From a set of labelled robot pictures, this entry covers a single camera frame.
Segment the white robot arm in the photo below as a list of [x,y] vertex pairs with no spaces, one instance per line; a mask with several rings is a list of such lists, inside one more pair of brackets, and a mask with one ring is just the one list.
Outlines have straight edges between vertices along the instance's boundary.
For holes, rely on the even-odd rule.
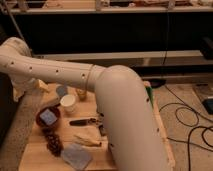
[[118,171],[170,171],[148,93],[132,69],[33,58],[16,37],[0,44],[0,72],[18,85],[32,78],[95,94]]

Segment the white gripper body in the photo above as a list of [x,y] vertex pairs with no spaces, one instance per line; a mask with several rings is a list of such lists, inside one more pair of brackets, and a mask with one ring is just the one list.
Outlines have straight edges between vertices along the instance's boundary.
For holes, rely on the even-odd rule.
[[40,79],[34,79],[34,78],[24,81],[22,83],[17,83],[13,81],[12,85],[13,85],[13,100],[15,102],[18,102],[19,99],[25,93],[31,93],[35,89],[39,89],[44,92],[49,91],[49,87],[45,82],[43,82]]

